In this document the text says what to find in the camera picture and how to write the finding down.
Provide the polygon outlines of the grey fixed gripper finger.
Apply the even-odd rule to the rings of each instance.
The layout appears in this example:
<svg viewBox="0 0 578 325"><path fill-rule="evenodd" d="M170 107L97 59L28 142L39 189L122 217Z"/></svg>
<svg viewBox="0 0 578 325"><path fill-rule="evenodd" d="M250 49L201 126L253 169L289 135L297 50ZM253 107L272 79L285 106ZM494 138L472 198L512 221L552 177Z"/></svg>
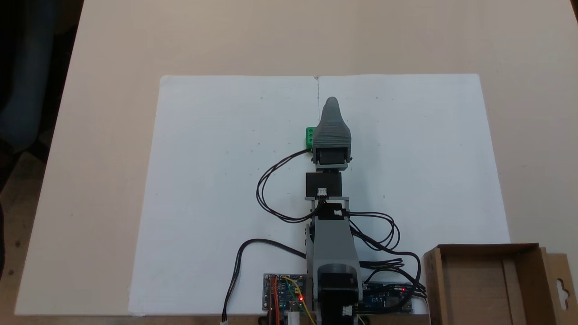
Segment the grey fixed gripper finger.
<svg viewBox="0 0 578 325"><path fill-rule="evenodd" d="M341 115L338 99L336 97L329 97L323 106L317 130L345 131L348 129Z"/></svg>

